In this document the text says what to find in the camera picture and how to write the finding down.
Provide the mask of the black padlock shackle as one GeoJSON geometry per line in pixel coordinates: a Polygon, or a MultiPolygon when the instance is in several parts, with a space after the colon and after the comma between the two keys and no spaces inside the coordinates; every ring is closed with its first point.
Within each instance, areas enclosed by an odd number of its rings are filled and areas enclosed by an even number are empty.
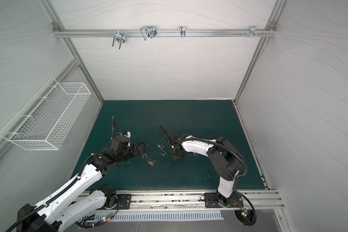
{"type": "Polygon", "coordinates": [[[166,151],[165,151],[165,147],[164,146],[157,144],[157,148],[160,150],[161,155],[163,155],[163,156],[166,155],[166,151]]]}

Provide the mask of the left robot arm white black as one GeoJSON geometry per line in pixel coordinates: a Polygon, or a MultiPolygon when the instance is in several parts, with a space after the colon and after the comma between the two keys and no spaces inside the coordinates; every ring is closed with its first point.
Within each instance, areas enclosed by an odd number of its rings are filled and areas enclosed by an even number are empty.
{"type": "Polygon", "coordinates": [[[63,232],[75,223],[83,228],[95,228],[109,222],[115,213],[89,225],[81,218],[97,209],[118,211],[121,201],[112,187],[105,184],[85,199],[78,201],[77,198],[119,164],[143,156],[146,147],[143,142],[133,143],[129,131],[117,132],[113,118],[110,143],[85,159],[78,173],[55,192],[34,206],[26,204],[20,208],[16,222],[7,231],[63,232]]]}

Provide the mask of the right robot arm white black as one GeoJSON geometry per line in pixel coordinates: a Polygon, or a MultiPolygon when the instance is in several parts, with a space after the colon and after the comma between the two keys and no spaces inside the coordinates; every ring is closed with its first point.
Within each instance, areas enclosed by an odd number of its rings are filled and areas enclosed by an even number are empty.
{"type": "Polygon", "coordinates": [[[247,172],[244,157],[225,137],[217,140],[197,138],[189,134],[182,136],[174,132],[167,133],[163,126],[158,126],[170,147],[173,161],[193,153],[209,158],[219,175],[216,192],[206,192],[200,197],[206,208],[236,207],[235,216],[244,226],[253,226],[257,221],[256,210],[251,201],[236,190],[237,183],[247,172]]]}

